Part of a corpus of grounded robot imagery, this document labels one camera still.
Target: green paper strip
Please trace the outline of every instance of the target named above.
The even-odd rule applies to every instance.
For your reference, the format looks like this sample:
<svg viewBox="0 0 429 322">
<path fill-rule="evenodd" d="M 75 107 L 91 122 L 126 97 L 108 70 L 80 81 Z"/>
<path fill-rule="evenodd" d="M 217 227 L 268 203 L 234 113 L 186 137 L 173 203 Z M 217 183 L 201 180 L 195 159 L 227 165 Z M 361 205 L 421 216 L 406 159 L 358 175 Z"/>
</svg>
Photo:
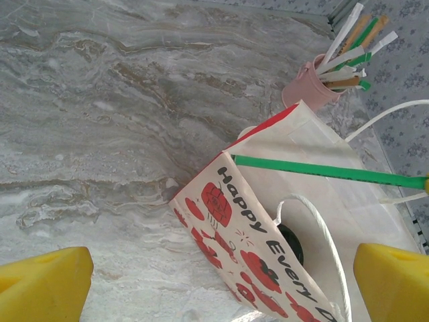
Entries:
<svg viewBox="0 0 429 322">
<path fill-rule="evenodd" d="M 370 88 L 371 88 L 371 83 L 368 83 L 367 81 L 365 81 L 365 80 L 361 80 L 360 82 L 359 82 L 359 86 L 362 86 L 362 90 L 364 91 L 364 92 L 366 92 L 366 91 L 368 91 Z"/>
<path fill-rule="evenodd" d="M 349 62 L 344 62 L 342 64 L 339 64 L 337 67 L 335 67 L 335 70 L 340 70 L 345 65 L 350 66 L 350 67 L 354 67 L 354 66 L 362 64 L 364 62 L 368 62 L 368 61 L 370 61 L 371 57 L 372 57 L 372 53 L 366 52 L 363 55 L 360 55 L 359 57 L 356 57 L 355 59 L 353 59 Z"/>
<path fill-rule="evenodd" d="M 367 52 L 359 57 L 353 59 L 351 62 L 347 63 L 347 66 L 354 67 L 356 65 L 362 64 L 363 62 L 368 62 L 371 59 L 372 53 Z"/>
<path fill-rule="evenodd" d="M 320 166 L 317 164 L 252 158 L 250 156 L 234 156 L 234 161 L 237 166 L 252 166 L 254 168 L 296 172 L 302 174 L 311 174 L 314 176 L 327 176 L 330 178 L 378 184 L 388 184 L 390 186 L 404 186 L 406 188 L 420 190 L 424 190 L 424 183 L 426 180 L 428 180 L 428 177 L 425 176 L 407 177 L 400 176 L 398 174 L 339 168 L 336 166 Z"/>
<path fill-rule="evenodd" d="M 374 28 L 375 24 L 378 22 L 378 18 L 374 18 L 373 21 L 366 27 L 362 34 L 353 42 L 350 47 L 350 50 L 355 49 L 357 46 L 360 46 L 363 43 L 363 40 L 369 35 L 371 30 Z"/>
</svg>

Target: gray marble surface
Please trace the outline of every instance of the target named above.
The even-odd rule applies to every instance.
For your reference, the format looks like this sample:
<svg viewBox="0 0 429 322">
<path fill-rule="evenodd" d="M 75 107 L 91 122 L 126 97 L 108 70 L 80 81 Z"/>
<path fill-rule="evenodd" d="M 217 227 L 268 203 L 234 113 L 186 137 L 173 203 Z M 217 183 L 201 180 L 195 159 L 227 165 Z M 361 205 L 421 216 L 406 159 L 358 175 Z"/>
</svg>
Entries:
<svg viewBox="0 0 429 322">
<path fill-rule="evenodd" d="M 312 15 L 329 15 L 341 0 L 199 0 L 228 5 L 260 7 L 268 10 L 284 10 Z"/>
<path fill-rule="evenodd" d="M 87 246 L 82 321 L 247 316 L 166 203 L 281 111 L 284 85 L 330 40 L 289 18 L 163 1 L 6 0 L 0 12 L 0 264 Z M 345 133 L 366 116 L 359 98 L 342 102 L 320 116 Z M 356 148 L 380 167 L 371 138 Z"/>
</svg>

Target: white rope handle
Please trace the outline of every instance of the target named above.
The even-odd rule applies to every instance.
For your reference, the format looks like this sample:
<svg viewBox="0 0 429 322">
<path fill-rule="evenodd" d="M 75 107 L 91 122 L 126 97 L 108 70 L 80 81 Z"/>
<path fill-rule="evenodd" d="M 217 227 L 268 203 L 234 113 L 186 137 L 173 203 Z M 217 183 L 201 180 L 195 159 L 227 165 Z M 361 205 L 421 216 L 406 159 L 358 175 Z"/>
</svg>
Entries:
<svg viewBox="0 0 429 322">
<path fill-rule="evenodd" d="M 328 227 L 326 226 L 326 223 L 324 222 L 317 208 L 306 197 L 302 195 L 297 195 L 295 193 L 291 193 L 285 198 L 285 200 L 288 200 L 288 199 L 296 199 L 301 201 L 308 208 L 308 210 L 315 218 L 317 222 L 317 226 L 319 226 L 319 228 L 322 230 L 323 236 L 325 240 L 328 242 L 330 252 L 334 258 L 336 271 L 338 272 L 338 275 L 340 277 L 341 295 L 343 296 L 344 311 L 345 311 L 345 321 L 351 322 L 351 301 L 350 301 L 349 289 L 347 287 L 346 275 L 344 273 L 343 265 L 341 264 L 340 256 L 338 254 L 338 251 L 336 250 L 334 241 L 332 240 L 332 236 L 330 235 L 330 232 Z M 284 201 L 280 202 L 279 206 L 277 207 L 276 220 L 278 220 L 278 218 L 280 218 L 282 214 L 283 204 L 284 204 Z"/>
<path fill-rule="evenodd" d="M 388 109 L 387 111 L 384 111 L 383 113 L 380 113 L 379 115 L 377 115 L 376 117 L 374 117 L 373 119 L 371 119 L 366 124 L 362 125 L 357 131 L 355 131 L 351 135 L 349 135 L 345 139 L 345 141 L 347 143 L 349 143 L 351 140 L 353 140 L 355 137 L 357 137 L 360 133 L 362 133 L 363 131 L 365 131 L 368 127 L 370 127 L 376 121 L 378 121 L 379 119 L 382 119 L 386 115 L 389 115 L 390 113 L 393 113 L 393 112 L 398 111 L 400 109 L 405 109 L 406 107 L 410 107 L 410 106 L 414 106 L 414 105 L 429 105 L 429 99 L 418 99 L 417 101 L 409 101 L 409 102 L 405 102 L 405 103 L 393 106 L 390 109 Z"/>
<path fill-rule="evenodd" d="M 414 105 L 429 105 L 429 99 L 418 99 L 416 101 L 409 101 L 402 104 L 398 104 L 396 106 L 391 107 L 387 111 L 384 111 L 383 113 L 380 113 L 373 119 L 369 120 L 366 124 L 362 125 L 357 131 L 353 132 L 351 135 L 349 135 L 347 138 L 345 138 L 346 143 L 349 143 L 351 140 L 353 140 L 355 137 L 357 137 L 360 133 L 365 131 L 368 127 L 373 125 L 376 121 L 379 119 L 382 119 L 386 115 L 389 115 L 390 113 L 393 113 L 395 111 L 398 111 L 400 109 L 405 109 L 406 107 L 414 106 Z M 417 195 L 412 195 L 404 198 L 395 198 L 395 199 L 380 199 L 380 203 L 382 204 L 395 204 L 395 203 L 405 203 L 408 201 L 417 200 L 420 198 L 427 197 L 427 193 L 418 193 Z"/>
</svg>

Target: pink container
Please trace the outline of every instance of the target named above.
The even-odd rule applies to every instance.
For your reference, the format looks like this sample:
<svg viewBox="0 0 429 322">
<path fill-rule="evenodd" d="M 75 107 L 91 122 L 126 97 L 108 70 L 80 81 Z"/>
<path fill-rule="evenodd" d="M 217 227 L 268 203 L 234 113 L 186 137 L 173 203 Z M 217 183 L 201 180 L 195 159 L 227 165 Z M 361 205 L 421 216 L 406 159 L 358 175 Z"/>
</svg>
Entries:
<svg viewBox="0 0 429 322">
<path fill-rule="evenodd" d="M 283 89 L 282 100 L 286 108 L 302 99 L 311 110 L 317 111 L 329 102 L 338 101 L 344 93 L 330 90 L 317 77 L 316 68 L 323 57 L 324 54 L 318 55 L 313 62 L 307 62 L 301 67 L 296 78 Z"/>
</svg>

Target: gift bag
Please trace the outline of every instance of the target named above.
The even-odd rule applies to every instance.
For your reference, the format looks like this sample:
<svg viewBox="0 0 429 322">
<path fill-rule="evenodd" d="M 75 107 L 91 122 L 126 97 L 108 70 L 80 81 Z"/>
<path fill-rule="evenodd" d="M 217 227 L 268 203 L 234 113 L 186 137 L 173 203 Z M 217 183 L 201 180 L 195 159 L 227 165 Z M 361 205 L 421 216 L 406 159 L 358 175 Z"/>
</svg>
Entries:
<svg viewBox="0 0 429 322">
<path fill-rule="evenodd" d="M 351 299 L 354 321 L 370 322 L 353 275 L 357 246 L 419 252 L 397 209 L 379 202 L 379 186 L 236 166 L 235 154 L 363 168 L 348 143 L 300 101 L 246 129 L 170 206 L 241 304 L 281 321 L 325 322 L 342 319 L 338 303 L 351 321 Z M 317 210 L 322 219 L 314 220 Z M 273 222 L 277 214 L 298 236 L 303 266 Z"/>
</svg>

